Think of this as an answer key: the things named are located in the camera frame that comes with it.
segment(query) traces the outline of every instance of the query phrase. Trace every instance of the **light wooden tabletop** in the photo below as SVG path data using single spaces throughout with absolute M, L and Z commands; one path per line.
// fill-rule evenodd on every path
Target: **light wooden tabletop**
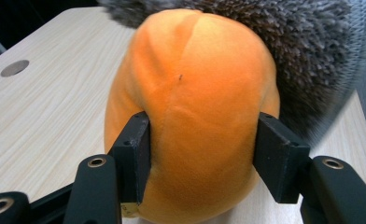
M 0 192 L 23 191 L 34 201 L 72 183 L 83 159 L 104 152 L 108 89 L 133 32 L 99 7 L 70 9 L 0 56 Z M 1 76 L 19 60 L 29 61 L 26 69 Z M 366 182 L 366 122 L 356 94 L 315 155 L 347 161 Z M 299 207 L 274 203 L 260 182 L 206 223 L 301 223 Z

